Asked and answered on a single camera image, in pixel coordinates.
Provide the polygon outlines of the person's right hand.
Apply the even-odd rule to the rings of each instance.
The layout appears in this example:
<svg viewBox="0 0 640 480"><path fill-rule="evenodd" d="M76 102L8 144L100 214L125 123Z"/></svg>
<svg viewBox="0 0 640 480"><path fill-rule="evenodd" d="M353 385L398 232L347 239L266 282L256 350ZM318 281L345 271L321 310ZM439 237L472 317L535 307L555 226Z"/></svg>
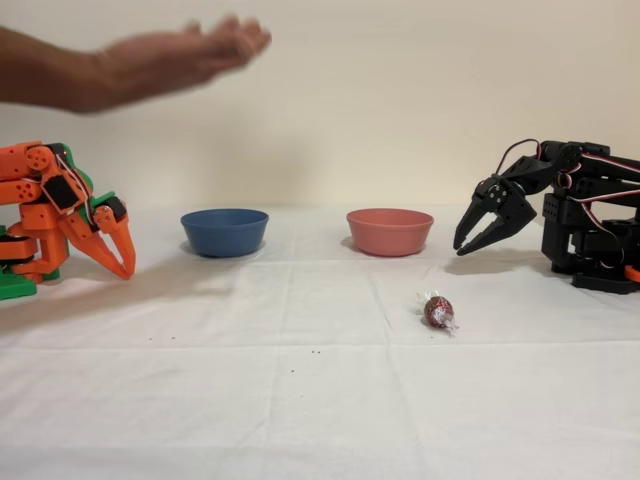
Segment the person's right hand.
<svg viewBox="0 0 640 480"><path fill-rule="evenodd" d="M223 19L204 31L197 22L181 30L145 33L95 54L95 109L110 110L199 88L247 67L271 44L256 19Z"/></svg>

